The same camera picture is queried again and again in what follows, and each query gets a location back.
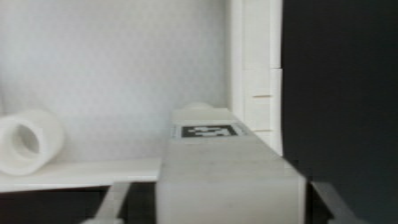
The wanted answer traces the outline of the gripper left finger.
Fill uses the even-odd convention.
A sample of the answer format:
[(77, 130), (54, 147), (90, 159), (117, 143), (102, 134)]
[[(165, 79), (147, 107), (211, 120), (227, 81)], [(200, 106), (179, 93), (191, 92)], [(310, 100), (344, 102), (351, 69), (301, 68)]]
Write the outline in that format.
[(115, 182), (97, 211), (79, 224), (156, 224), (154, 183)]

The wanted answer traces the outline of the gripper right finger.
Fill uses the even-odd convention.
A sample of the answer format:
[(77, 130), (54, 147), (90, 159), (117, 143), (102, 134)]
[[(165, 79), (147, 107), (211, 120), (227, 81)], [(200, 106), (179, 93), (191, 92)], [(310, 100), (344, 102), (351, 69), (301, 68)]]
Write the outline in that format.
[(307, 184), (305, 224), (367, 224), (356, 217), (330, 183)]

